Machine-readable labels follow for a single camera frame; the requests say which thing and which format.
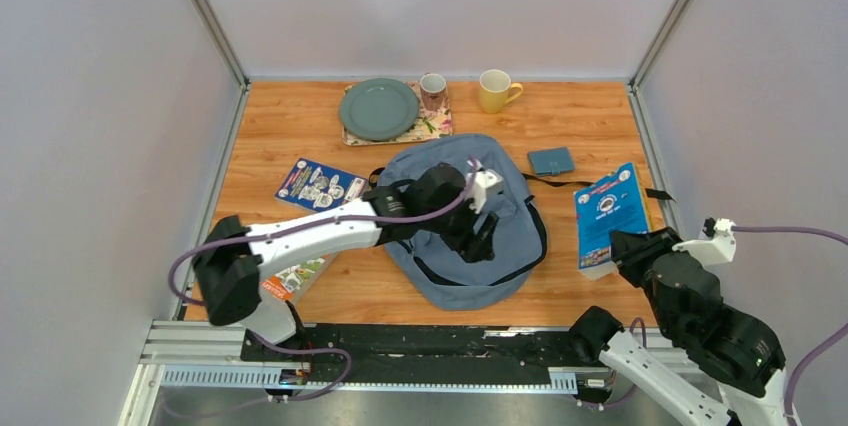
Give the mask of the light blue paperback book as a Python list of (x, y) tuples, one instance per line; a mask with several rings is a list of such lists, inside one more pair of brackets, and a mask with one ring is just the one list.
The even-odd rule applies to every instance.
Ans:
[(577, 269), (589, 280), (616, 272), (610, 233), (647, 233), (652, 222), (638, 169), (632, 162), (573, 195), (577, 218)]

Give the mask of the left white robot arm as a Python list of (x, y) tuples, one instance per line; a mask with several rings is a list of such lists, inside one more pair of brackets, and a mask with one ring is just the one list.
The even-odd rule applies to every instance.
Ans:
[(502, 177), (476, 159), (461, 172), (447, 163), (415, 180), (378, 186), (328, 211), (278, 223), (244, 225), (236, 216), (219, 221), (206, 242), (186, 253), (213, 326), (238, 324), (267, 341), (283, 361), (304, 351), (305, 333), (294, 308), (264, 282), (293, 266), (342, 251), (381, 246), (435, 234), (466, 263), (494, 258), (498, 218), (486, 202), (502, 193)]

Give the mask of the blue fabric backpack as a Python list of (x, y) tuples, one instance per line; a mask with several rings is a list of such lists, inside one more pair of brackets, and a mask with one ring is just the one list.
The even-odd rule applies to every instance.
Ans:
[(423, 216), (462, 191), (471, 159), (499, 176), (502, 191), (481, 209), (473, 200), (421, 223), (390, 224), (381, 241), (389, 257), (431, 304), (477, 310), (514, 294), (546, 257), (548, 232), (528, 183), (569, 186), (558, 175), (574, 163), (565, 147), (531, 151), (524, 173), (501, 144), (483, 134), (460, 134), (405, 149), (369, 179), (367, 198), (379, 215)]

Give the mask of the dark blue paperback book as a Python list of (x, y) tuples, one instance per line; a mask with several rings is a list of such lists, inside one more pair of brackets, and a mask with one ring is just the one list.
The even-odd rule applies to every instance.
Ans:
[(274, 197), (277, 201), (323, 212), (359, 198), (367, 185), (363, 177), (299, 158)]

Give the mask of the orange treehouse book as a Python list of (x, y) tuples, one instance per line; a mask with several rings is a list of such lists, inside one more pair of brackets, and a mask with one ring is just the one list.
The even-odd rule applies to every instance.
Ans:
[(265, 280), (261, 286), (276, 299), (296, 304), (335, 258), (336, 254), (329, 254), (288, 267)]

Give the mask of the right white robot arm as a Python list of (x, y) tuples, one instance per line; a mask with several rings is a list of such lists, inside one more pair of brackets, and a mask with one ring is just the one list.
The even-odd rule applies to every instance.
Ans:
[(671, 371), (601, 307), (590, 307), (570, 328), (570, 350), (582, 364), (602, 363), (624, 375), (685, 425), (797, 425), (778, 336), (726, 304), (707, 269), (733, 260), (734, 227), (709, 218), (704, 238), (689, 241), (671, 227), (609, 235), (619, 274), (644, 292), (661, 335), (717, 382), (721, 401)]

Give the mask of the teal wallet notebook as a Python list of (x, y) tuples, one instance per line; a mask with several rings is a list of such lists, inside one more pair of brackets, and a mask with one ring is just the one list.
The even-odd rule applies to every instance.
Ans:
[(527, 158), (535, 176), (559, 176), (575, 170), (575, 162), (567, 147), (530, 151)]

